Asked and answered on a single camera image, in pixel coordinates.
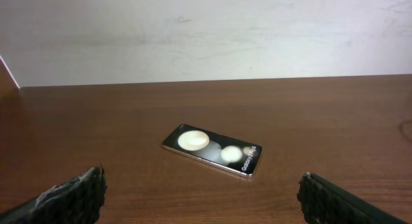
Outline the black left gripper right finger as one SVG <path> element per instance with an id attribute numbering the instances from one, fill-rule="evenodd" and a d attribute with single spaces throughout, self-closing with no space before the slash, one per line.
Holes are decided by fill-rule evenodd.
<path id="1" fill-rule="evenodd" d="M 311 224 L 406 224 L 315 173 L 304 173 L 297 200 Z"/>

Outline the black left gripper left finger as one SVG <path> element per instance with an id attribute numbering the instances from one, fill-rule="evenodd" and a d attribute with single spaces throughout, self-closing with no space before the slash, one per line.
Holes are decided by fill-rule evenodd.
<path id="1" fill-rule="evenodd" d="M 103 167 L 92 167 L 67 182 L 1 213 L 4 224 L 94 224 L 107 191 Z"/>

